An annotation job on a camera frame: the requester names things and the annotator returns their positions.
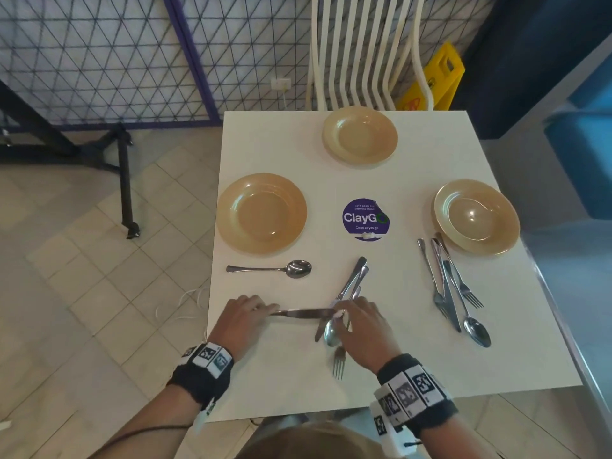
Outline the person's right hand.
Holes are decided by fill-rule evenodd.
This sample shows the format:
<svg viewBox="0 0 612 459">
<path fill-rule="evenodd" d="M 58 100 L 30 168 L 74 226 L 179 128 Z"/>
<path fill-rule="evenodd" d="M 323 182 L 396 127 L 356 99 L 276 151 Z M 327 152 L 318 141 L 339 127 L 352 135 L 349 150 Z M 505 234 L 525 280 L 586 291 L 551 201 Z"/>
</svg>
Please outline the person's right hand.
<svg viewBox="0 0 612 459">
<path fill-rule="evenodd" d="M 386 363 L 402 354 L 390 325 L 380 311 L 377 324 L 376 327 L 367 330 L 353 330 L 352 325 L 349 330 L 346 330 L 342 323 L 334 323 L 335 333 L 343 343 L 348 355 L 358 365 L 375 375 Z"/>
</svg>

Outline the person's left hand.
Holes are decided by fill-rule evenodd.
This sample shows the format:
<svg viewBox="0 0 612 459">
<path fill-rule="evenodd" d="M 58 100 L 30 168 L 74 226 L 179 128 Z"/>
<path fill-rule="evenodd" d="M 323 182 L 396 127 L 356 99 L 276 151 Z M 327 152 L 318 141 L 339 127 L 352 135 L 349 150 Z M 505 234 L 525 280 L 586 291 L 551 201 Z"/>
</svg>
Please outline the person's left hand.
<svg viewBox="0 0 612 459">
<path fill-rule="evenodd" d="M 238 363 L 261 335 L 268 317 L 252 317 L 239 311 L 236 300 L 227 302 L 206 342 L 225 348 Z"/>
</svg>

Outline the silver table knife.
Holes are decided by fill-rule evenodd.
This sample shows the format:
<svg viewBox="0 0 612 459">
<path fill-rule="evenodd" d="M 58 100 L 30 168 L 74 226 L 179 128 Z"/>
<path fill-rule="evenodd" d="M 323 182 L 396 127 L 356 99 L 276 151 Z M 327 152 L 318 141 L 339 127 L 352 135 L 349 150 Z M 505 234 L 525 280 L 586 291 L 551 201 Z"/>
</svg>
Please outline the silver table knife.
<svg viewBox="0 0 612 459">
<path fill-rule="evenodd" d="M 361 256 L 358 260 L 357 263 L 353 269 L 353 271 L 351 272 L 347 282 L 345 283 L 345 285 L 343 286 L 341 292 L 336 296 L 336 298 L 334 298 L 334 300 L 330 303 L 330 305 L 327 307 L 326 310 L 333 310 L 333 307 L 339 302 L 342 301 L 343 298 L 345 298 L 346 294 L 348 293 L 348 291 L 351 288 L 351 285 L 353 283 L 355 283 L 355 286 L 358 286 L 361 284 L 361 281 L 363 280 L 363 269 L 367 267 L 367 259 L 364 256 Z M 331 319 L 331 317 L 327 317 L 324 316 L 319 320 L 319 324 L 317 327 L 317 331 L 315 332 L 315 342 L 318 342 L 321 337 L 324 335 L 324 330 L 325 330 L 325 326 L 327 325 L 327 322 Z"/>
<path fill-rule="evenodd" d="M 340 316 L 341 311 L 333 308 L 302 308 L 290 310 L 277 310 L 272 312 L 270 317 L 287 317 L 295 319 L 330 319 L 334 316 Z"/>
<path fill-rule="evenodd" d="M 462 332 L 462 325 L 460 324 L 460 320 L 458 319 L 458 315 L 456 313 L 456 309 L 455 309 L 455 304 L 454 304 L 454 300 L 452 297 L 452 292 L 450 290 L 450 283 L 448 281 L 448 275 L 444 269 L 443 263 L 442 263 L 442 254 L 441 254 L 441 250 L 440 250 L 440 245 L 439 245 L 439 241 L 435 238 L 432 238 L 431 240 L 431 245 L 432 245 L 432 249 L 434 251 L 434 254 L 436 256 L 436 260 L 438 262 L 439 265 L 439 269 L 440 269 L 440 275 L 441 275 L 441 279 L 442 279 L 442 296 L 444 299 L 444 305 L 443 308 L 446 312 L 446 315 L 449 319 L 449 321 L 451 322 L 452 326 L 454 327 L 454 329 L 458 332 L 461 333 Z"/>
</svg>

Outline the person's right forearm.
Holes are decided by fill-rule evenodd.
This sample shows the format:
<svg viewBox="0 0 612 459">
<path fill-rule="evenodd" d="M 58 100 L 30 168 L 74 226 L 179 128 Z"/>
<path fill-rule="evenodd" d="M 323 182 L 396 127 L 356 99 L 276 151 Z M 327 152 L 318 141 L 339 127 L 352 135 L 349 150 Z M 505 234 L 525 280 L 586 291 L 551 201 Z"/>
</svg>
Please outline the person's right forearm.
<svg viewBox="0 0 612 459">
<path fill-rule="evenodd" d="M 420 440 L 431 459 L 501 459 L 459 416 L 423 429 Z"/>
</svg>

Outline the person's left forearm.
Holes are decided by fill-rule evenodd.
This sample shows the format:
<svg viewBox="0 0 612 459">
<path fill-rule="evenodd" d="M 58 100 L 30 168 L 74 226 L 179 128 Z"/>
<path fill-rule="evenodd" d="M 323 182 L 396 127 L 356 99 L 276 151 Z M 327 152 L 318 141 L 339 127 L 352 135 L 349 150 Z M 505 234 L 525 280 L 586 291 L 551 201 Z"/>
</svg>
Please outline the person's left forearm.
<svg viewBox="0 0 612 459">
<path fill-rule="evenodd" d="M 174 459 L 200 405 L 166 386 L 88 459 Z"/>
</svg>

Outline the silver spoon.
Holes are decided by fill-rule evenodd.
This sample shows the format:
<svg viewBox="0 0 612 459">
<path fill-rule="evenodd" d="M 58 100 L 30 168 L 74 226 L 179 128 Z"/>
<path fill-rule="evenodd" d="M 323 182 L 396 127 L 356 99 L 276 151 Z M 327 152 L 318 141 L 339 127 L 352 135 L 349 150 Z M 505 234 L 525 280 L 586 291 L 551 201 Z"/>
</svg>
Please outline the silver spoon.
<svg viewBox="0 0 612 459">
<path fill-rule="evenodd" d="M 226 266 L 227 273 L 236 272 L 282 272 L 290 278 L 303 278 L 308 276 L 312 271 L 310 262 L 297 259 L 292 260 L 283 267 L 239 267 L 228 265 Z"/>
<path fill-rule="evenodd" d="M 492 344 L 490 335 L 486 330 L 485 326 L 482 325 L 476 318 L 470 315 L 470 312 L 464 302 L 463 295 L 460 293 L 460 288 L 453 276 L 452 273 L 452 265 L 448 260 L 442 260 L 442 266 L 444 271 L 446 272 L 447 278 L 450 279 L 450 282 L 453 284 L 455 291 L 457 292 L 460 302 L 464 309 L 464 321 L 463 326 L 465 330 L 470 335 L 471 339 L 473 339 L 478 345 L 481 347 L 490 347 Z"/>
<path fill-rule="evenodd" d="M 351 291 L 350 296 L 347 298 L 344 298 L 343 299 L 344 301 L 353 301 L 359 296 L 361 292 L 361 283 L 364 277 L 366 276 L 366 274 L 368 274 L 368 272 L 369 272 L 369 267 L 367 265 L 363 266 L 361 272 L 355 279 L 350 289 Z M 346 320 L 345 313 L 346 313 L 345 310 L 341 310 L 340 314 L 338 314 L 337 316 L 334 316 L 333 319 L 331 319 L 325 326 L 324 342 L 327 346 L 335 347 L 340 344 L 340 340 L 335 333 L 334 322 L 340 321 L 341 323 L 345 324 L 345 320 Z"/>
</svg>

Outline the silver fork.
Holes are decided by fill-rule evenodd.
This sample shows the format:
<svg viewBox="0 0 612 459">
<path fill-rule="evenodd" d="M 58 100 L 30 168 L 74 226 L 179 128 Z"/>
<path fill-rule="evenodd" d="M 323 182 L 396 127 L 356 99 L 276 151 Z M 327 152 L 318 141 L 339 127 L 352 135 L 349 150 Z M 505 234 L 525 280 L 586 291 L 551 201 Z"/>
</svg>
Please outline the silver fork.
<svg viewBox="0 0 612 459">
<path fill-rule="evenodd" d="M 422 238 L 417 239 L 417 244 L 420 248 L 420 252 L 421 255 L 424 259 L 424 262 L 427 266 L 427 269 L 430 273 L 431 279 L 432 279 L 432 284 L 433 284 L 433 302 L 436 305 L 436 308 L 438 308 L 440 310 L 440 312 L 442 313 L 442 315 L 448 319 L 448 313 L 445 309 L 445 300 L 442 296 L 442 294 L 439 292 L 438 290 L 438 286 L 437 286 L 437 282 L 436 282 L 436 277 L 434 276 L 434 272 L 432 270 L 432 266 L 431 263 L 429 262 L 429 259 L 426 255 L 426 246 L 425 246 L 425 241 Z"/>
<path fill-rule="evenodd" d="M 350 329 L 350 317 L 346 314 L 346 311 L 342 314 L 341 323 L 345 326 L 346 330 Z M 343 378 L 343 373 L 345 369 L 347 352 L 342 342 L 339 341 L 339 344 L 336 346 L 334 351 L 334 359 L 333 359 L 333 369 L 332 375 L 333 377 L 341 381 Z"/>
<path fill-rule="evenodd" d="M 452 281 L 454 282 L 454 285 L 457 291 L 460 293 L 460 295 L 462 296 L 464 300 L 469 301 L 475 308 L 484 308 L 483 303 L 476 297 L 476 295 L 472 292 L 471 288 L 463 281 L 463 278 L 460 275 L 460 272 L 458 271 L 458 269 L 455 266 L 455 263 L 452 260 L 452 257 L 446 246 L 442 233 L 436 232 L 435 238 L 442 246 L 442 249 L 444 250 L 446 257 L 448 258 L 448 261 L 450 262 L 450 269 L 451 269 L 450 277 Z"/>
</svg>

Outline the black marker wristband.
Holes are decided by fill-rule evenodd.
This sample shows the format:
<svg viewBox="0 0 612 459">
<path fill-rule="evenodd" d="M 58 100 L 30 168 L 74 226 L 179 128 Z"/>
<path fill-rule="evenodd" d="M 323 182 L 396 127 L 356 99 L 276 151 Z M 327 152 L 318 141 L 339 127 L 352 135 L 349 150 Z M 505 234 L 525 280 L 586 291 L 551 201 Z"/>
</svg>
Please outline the black marker wristband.
<svg viewBox="0 0 612 459">
<path fill-rule="evenodd" d="M 406 459 L 417 451 L 421 433 L 458 413 L 437 378 L 410 354 L 401 354 L 378 371 L 380 386 L 370 413 L 387 459 Z"/>
<path fill-rule="evenodd" d="M 167 386 L 186 390 L 200 405 L 202 417 L 209 416 L 230 385 L 233 367 L 233 356 L 225 347 L 202 341 L 181 356 Z"/>
</svg>

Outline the tan round plate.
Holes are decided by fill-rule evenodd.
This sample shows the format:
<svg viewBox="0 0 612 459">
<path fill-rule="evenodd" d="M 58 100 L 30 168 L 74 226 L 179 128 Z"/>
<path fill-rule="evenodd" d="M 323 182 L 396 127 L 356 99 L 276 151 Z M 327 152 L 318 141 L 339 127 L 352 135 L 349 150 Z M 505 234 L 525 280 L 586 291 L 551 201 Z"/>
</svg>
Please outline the tan round plate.
<svg viewBox="0 0 612 459">
<path fill-rule="evenodd" d="M 331 111 L 322 130 L 325 149 L 353 166 L 375 166 L 388 160 L 398 146 L 398 131 L 384 113 L 364 106 Z"/>
<path fill-rule="evenodd" d="M 297 185 L 284 176 L 259 172 L 233 181 L 219 195 L 216 229 L 235 251 L 268 256 L 295 243 L 308 212 Z"/>
<path fill-rule="evenodd" d="M 478 180 L 461 178 L 440 187 L 432 216 L 443 238 L 471 255 L 498 256 L 520 239 L 520 221 L 510 201 Z"/>
</svg>

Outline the purple round sticker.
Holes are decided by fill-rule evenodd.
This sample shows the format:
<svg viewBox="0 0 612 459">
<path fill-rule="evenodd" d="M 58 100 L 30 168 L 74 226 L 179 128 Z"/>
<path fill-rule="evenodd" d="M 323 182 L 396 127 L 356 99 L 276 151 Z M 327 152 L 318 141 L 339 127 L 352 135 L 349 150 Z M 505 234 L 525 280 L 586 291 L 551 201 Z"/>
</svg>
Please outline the purple round sticker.
<svg viewBox="0 0 612 459">
<path fill-rule="evenodd" d="M 389 217 L 376 201 L 358 198 L 348 202 L 343 209 L 341 220 L 345 230 L 362 242 L 375 242 L 388 234 Z"/>
</svg>

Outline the black metal stand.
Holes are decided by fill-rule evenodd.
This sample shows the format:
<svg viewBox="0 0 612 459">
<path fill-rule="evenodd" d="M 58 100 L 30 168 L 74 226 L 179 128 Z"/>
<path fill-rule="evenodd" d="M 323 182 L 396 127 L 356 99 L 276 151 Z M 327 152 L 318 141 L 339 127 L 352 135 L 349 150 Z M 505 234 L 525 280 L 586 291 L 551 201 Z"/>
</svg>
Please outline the black metal stand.
<svg viewBox="0 0 612 459">
<path fill-rule="evenodd" d="M 127 239 L 141 235 L 134 220 L 128 147 L 134 144 L 122 123 L 115 123 L 102 137 L 75 144 L 0 80 L 0 111 L 19 123 L 40 144 L 15 144 L 6 125 L 0 125 L 0 164 L 36 166 L 84 166 L 117 174 L 120 185 L 121 224 Z"/>
</svg>

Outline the grey metal-edged table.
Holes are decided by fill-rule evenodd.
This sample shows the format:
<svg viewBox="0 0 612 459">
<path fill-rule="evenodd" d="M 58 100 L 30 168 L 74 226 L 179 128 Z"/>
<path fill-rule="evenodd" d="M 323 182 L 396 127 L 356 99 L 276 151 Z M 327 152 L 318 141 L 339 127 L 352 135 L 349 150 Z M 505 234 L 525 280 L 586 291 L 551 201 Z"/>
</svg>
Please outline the grey metal-edged table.
<svg viewBox="0 0 612 459">
<path fill-rule="evenodd" d="M 570 351 L 612 429 L 612 220 L 581 220 L 523 234 Z"/>
</svg>

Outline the yellow wet floor sign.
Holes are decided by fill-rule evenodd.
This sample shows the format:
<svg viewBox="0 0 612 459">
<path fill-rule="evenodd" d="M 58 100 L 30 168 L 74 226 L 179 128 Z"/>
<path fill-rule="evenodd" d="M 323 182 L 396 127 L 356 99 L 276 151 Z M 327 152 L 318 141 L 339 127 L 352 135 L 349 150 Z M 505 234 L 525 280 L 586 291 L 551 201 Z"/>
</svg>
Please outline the yellow wet floor sign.
<svg viewBox="0 0 612 459">
<path fill-rule="evenodd" d="M 433 109 L 448 111 L 465 72 L 460 54 L 454 45 L 446 41 L 424 68 L 427 84 L 433 95 Z M 425 97 L 418 83 L 411 84 L 408 91 L 395 101 L 399 111 L 425 111 Z"/>
</svg>

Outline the white slatted chair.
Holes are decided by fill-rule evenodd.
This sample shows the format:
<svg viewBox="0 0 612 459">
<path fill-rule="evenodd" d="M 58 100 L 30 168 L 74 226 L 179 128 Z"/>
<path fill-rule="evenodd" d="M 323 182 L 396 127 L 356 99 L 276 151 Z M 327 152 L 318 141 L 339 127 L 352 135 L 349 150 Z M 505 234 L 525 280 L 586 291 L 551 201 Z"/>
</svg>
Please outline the white slatted chair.
<svg viewBox="0 0 612 459">
<path fill-rule="evenodd" d="M 392 91 L 410 62 L 424 109 L 433 94 L 419 39 L 425 0 L 311 0 L 307 111 L 395 111 Z"/>
</svg>

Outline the blue bench seat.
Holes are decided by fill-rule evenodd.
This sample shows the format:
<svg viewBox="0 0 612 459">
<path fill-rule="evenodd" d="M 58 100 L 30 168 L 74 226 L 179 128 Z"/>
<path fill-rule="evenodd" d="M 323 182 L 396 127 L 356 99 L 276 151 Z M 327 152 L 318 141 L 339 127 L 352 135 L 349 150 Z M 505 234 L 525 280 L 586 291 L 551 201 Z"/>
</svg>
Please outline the blue bench seat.
<svg viewBox="0 0 612 459">
<path fill-rule="evenodd" d="M 544 133 L 588 215 L 612 220 L 612 56 L 547 119 Z"/>
</svg>

